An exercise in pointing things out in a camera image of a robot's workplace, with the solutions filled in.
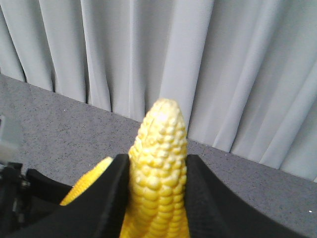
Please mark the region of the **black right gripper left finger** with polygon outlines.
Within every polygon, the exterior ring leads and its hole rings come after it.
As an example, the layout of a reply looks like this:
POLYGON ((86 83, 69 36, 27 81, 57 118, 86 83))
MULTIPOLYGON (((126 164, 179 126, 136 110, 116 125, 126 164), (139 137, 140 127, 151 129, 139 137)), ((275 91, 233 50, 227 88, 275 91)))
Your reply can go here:
POLYGON ((117 238, 127 205, 129 158, 117 155, 107 170, 67 206, 8 238, 117 238))

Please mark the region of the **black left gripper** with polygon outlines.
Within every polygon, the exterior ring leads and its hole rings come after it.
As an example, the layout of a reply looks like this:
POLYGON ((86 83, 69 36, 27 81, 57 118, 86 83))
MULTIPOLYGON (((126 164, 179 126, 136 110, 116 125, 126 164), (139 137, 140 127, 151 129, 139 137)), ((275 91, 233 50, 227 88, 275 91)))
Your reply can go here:
POLYGON ((21 129, 16 120, 0 117, 0 236, 12 233, 51 214, 71 190, 35 169, 22 172, 14 161, 21 129))

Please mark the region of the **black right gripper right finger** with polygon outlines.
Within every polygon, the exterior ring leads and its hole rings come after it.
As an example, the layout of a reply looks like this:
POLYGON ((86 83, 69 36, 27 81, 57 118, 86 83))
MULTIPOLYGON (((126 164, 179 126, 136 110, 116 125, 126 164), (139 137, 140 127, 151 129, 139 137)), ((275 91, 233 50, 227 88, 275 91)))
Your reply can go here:
POLYGON ((314 238, 317 186, 264 169, 228 181, 198 155, 187 157, 185 206, 193 238, 314 238))

